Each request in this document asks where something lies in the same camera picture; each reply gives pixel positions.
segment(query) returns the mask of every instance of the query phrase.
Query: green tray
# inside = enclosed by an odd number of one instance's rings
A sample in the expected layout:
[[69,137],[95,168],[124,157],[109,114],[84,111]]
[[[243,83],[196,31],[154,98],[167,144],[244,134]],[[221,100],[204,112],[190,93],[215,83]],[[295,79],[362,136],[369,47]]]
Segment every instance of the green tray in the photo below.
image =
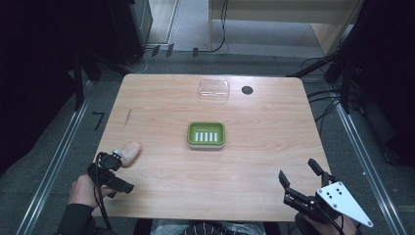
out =
[[220,122],[192,122],[187,142],[194,149],[220,149],[225,143],[225,126]]

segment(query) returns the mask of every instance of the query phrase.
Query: black circular hole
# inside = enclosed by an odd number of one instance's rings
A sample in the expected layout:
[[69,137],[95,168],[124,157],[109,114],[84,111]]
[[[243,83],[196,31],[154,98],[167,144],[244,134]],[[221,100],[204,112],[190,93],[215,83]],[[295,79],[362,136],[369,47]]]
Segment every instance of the black circular hole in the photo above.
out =
[[253,94],[253,92],[254,92],[254,90],[250,86],[244,86],[244,87],[242,87],[242,93],[244,93],[246,95],[251,95],[251,94]]

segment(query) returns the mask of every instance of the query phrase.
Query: wooden table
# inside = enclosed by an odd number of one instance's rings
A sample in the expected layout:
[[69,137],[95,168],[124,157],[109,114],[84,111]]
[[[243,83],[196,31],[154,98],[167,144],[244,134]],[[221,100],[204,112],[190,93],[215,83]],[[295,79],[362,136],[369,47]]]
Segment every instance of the wooden table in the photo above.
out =
[[[229,99],[201,99],[202,79],[227,80]],[[253,94],[242,93],[246,85]],[[222,122],[225,146],[218,151],[190,149],[187,129],[192,121]],[[129,141],[140,142],[143,150],[116,176],[135,187],[130,194],[106,199],[109,216],[292,221],[296,211],[283,204],[280,169],[306,195],[320,187],[308,159],[329,169],[297,78],[127,75],[98,152]]]
[[[226,20],[310,23],[324,55],[330,55],[339,46],[339,41],[348,25],[354,24],[363,2],[363,0],[232,0],[228,2]],[[224,0],[208,0],[207,45],[209,48],[211,21],[221,19],[223,3]]]

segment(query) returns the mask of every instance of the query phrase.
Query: white metal plate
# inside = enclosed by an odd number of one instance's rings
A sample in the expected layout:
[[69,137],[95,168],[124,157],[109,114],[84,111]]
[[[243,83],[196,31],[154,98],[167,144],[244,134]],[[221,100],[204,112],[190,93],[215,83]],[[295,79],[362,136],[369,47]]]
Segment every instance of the white metal plate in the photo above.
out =
[[336,212],[345,214],[368,227],[373,227],[373,222],[342,182],[320,188],[317,194]]

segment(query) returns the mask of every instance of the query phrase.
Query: robotic arm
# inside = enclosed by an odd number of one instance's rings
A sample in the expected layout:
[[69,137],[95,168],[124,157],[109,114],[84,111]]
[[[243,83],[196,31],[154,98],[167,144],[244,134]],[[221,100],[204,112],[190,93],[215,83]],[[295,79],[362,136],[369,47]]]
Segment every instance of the robotic arm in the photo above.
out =
[[290,182],[281,170],[279,180],[285,189],[284,204],[320,223],[330,222],[340,232],[341,228],[334,223],[334,219],[342,214],[373,227],[372,221],[338,178],[324,171],[314,159],[310,159],[308,165],[317,176],[321,176],[321,188],[317,189],[314,196],[305,196],[290,187]]

